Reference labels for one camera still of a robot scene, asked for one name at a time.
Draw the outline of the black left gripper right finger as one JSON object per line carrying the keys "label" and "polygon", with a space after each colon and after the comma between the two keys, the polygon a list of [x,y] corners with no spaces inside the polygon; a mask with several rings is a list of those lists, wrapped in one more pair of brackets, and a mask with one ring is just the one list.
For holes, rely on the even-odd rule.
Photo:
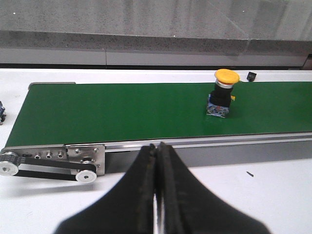
{"label": "black left gripper right finger", "polygon": [[157,148],[158,181],[166,234],[268,234],[260,221],[242,213],[207,189],[171,145]]}

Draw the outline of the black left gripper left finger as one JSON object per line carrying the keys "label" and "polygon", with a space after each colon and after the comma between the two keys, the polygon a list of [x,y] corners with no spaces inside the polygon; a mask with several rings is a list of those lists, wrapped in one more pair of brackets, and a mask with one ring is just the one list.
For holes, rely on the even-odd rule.
{"label": "black left gripper left finger", "polygon": [[143,146],[120,181],[101,199],[64,220],[57,234],[151,234],[156,148]]}

